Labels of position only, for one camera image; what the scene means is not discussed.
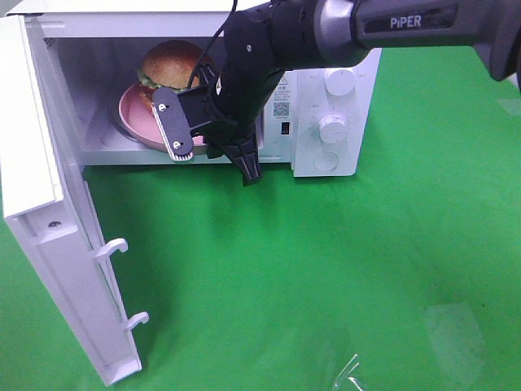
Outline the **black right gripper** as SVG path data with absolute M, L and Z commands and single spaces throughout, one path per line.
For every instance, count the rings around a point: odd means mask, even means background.
M 184 162 L 193 157 L 191 134 L 204 138 L 210 159 L 238 152 L 252 139 L 256 118 L 283 74 L 277 68 L 224 67 L 219 72 L 213 64 L 199 64 L 189 90 L 178 95 L 168 87 L 157 89 L 152 112 L 170 158 Z

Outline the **right robot arm black grey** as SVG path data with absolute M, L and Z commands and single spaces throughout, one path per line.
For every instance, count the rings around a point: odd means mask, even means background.
M 201 135 L 216 156 L 258 157 L 254 123 L 288 70 L 351 67 L 384 47 L 470 46 L 497 81 L 520 73 L 517 1 L 271 1 L 231 12 L 221 26 L 225 62 L 197 66 L 205 84 L 153 95 L 172 158 Z

